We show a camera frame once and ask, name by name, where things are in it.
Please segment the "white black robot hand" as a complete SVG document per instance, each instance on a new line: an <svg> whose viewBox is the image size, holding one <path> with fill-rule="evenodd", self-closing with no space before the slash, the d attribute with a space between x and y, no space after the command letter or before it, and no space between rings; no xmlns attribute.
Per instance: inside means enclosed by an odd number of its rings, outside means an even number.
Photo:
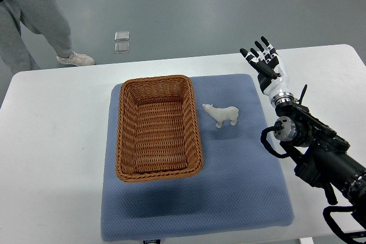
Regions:
<svg viewBox="0 0 366 244"><path fill-rule="evenodd" d="M261 92L266 95L273 107L284 102L294 102L295 97L289 89L289 76L282 58L272 44L261 37L256 41L257 50L240 49L241 55L257 71Z"/></svg>

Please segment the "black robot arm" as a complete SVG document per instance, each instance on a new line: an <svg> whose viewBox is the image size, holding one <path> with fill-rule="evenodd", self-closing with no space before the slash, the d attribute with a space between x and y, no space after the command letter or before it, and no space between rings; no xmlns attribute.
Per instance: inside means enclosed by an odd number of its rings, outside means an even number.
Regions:
<svg viewBox="0 0 366 244"><path fill-rule="evenodd" d="M261 143L273 156L291 158L295 175L312 187L324 189L329 206L323 217L333 233L345 243L356 243L365 232L345 233L332 213L350 213L365 226L365 167L351 158L349 143L315 118L302 100L290 92L270 97L278 116L261 133Z"/></svg>

